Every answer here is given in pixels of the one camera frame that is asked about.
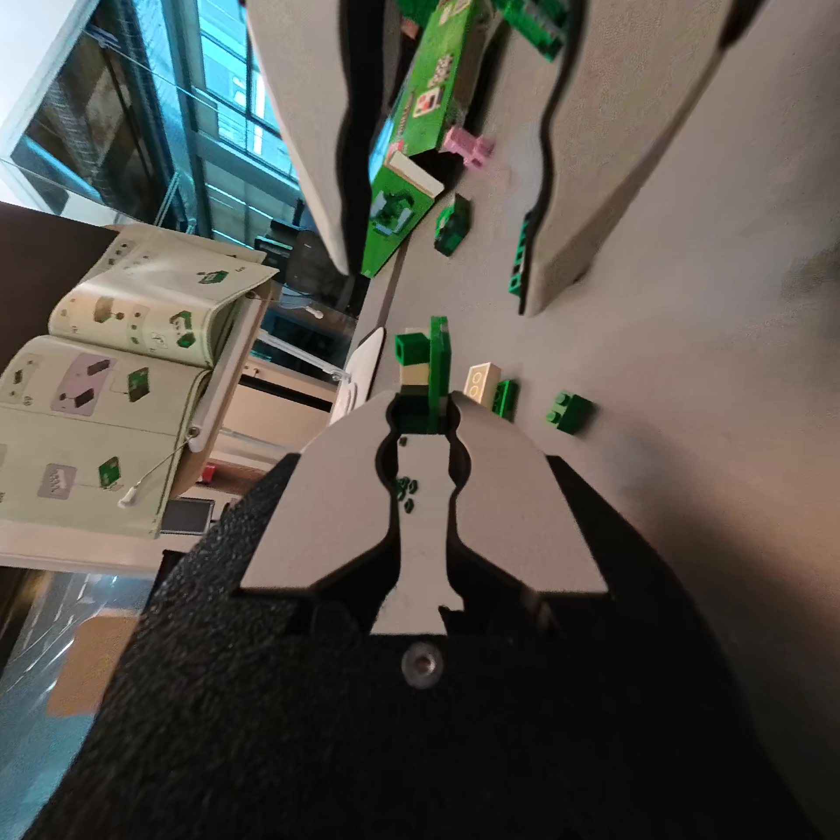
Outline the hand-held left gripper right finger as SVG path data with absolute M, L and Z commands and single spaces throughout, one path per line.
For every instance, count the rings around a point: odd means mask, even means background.
M 450 631 L 553 631 L 553 599 L 609 588 L 547 456 L 459 392 L 448 399 Z

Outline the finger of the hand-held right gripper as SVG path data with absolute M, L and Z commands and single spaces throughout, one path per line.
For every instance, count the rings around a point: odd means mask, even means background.
M 544 124 L 525 317 L 592 266 L 718 67 L 722 30 L 723 2 L 585 3 L 570 74 Z
M 280 135 L 335 267 L 362 267 L 370 157 L 400 52 L 396 2 L 247 1 Z

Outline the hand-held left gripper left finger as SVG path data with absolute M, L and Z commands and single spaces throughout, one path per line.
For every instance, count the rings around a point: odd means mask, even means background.
M 362 564 L 400 567 L 394 391 L 326 427 L 302 451 L 240 583 L 249 595 L 314 594 Z

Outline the bright green lego brick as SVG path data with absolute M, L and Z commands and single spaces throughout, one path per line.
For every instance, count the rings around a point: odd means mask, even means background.
M 545 420 L 554 429 L 575 436 L 591 421 L 594 411 L 595 405 L 590 400 L 561 391 L 555 396 Z

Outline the green lego assembly white brick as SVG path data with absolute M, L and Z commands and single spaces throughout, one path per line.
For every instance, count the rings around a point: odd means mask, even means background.
M 433 316 L 425 330 L 395 336 L 400 390 L 394 418 L 401 434 L 442 434 L 445 431 L 451 352 L 446 316 Z

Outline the scattered dark green lego pieces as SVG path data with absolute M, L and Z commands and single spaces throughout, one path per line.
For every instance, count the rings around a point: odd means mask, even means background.
M 418 479 L 411 472 L 412 458 L 412 436 L 401 435 L 396 445 L 397 472 L 394 478 L 395 499 L 405 515 L 411 515 L 416 507 Z

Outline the opened green lego box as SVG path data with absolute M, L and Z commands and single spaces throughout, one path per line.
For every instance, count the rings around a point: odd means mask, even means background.
M 436 2 L 392 111 L 386 157 L 415 157 L 443 149 L 445 135 L 462 127 L 487 47 L 491 2 Z

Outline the pink lego pig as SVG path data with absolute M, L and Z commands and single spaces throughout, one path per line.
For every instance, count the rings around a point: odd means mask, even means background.
M 483 135 L 474 135 L 454 126 L 446 132 L 441 151 L 456 154 L 466 168 L 477 171 L 487 164 L 494 151 L 494 143 Z

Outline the open lego instruction booklet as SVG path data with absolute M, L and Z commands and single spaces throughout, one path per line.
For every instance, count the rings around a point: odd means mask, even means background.
M 277 270 L 147 224 L 117 227 L 6 363 L 2 522 L 156 539 L 200 476 Z

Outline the book stand with white base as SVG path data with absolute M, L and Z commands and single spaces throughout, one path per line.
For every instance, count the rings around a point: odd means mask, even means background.
M 236 320 L 191 416 L 189 438 L 178 461 L 177 479 L 189 487 L 206 463 L 224 461 L 261 466 L 303 450 L 326 426 L 360 407 L 369 398 L 385 342 L 374 330 L 351 354 L 344 367 L 305 353 L 259 329 L 268 309 L 268 286 L 253 291 L 238 306 Z M 303 390 L 303 374 L 284 373 L 254 359 L 256 341 L 288 352 L 338 380 L 335 392 L 316 381 L 315 393 Z

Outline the tan rounded board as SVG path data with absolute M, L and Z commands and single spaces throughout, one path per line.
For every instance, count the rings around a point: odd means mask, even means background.
M 46 708 L 49 718 L 95 715 L 140 620 L 136 612 L 105 610 L 77 628 Z

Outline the dark panel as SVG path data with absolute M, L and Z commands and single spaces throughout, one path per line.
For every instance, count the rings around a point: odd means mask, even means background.
M 104 255 L 118 233 L 1 203 L 1 369 Z

